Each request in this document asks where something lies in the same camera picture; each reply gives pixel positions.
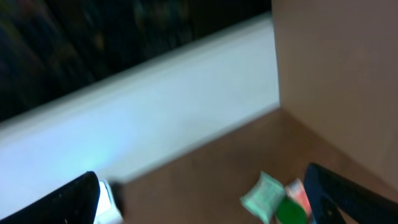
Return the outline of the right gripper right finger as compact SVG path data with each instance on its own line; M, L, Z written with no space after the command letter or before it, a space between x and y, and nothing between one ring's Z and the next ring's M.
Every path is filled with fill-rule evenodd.
M397 223L396 202L319 164L307 166L303 185L317 224L344 223L341 211L358 223Z

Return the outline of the mint green wipes pack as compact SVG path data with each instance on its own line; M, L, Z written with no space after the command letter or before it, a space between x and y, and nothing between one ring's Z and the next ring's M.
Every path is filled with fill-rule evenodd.
M252 189L240 198L243 207L269 224L277 207L285 197L284 186L269 174L261 171L259 180Z

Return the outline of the orange small packet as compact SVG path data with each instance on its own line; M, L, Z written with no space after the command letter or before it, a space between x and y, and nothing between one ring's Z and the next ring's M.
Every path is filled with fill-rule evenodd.
M301 206L305 211L306 216L310 217L312 215L312 209L308 201L306 191L304 189L303 183L300 179L295 179L293 182L285 186L285 191L287 196L292 199L295 203Z

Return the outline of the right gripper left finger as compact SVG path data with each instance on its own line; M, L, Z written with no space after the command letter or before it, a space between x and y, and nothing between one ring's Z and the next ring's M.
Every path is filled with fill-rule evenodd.
M89 171L3 218L1 224L93 224L99 198L99 180Z

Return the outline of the green lid jar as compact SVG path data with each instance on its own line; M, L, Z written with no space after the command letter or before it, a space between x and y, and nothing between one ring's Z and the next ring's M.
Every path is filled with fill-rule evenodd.
M296 202L285 197L277 207L276 220L278 224L307 224L305 210Z

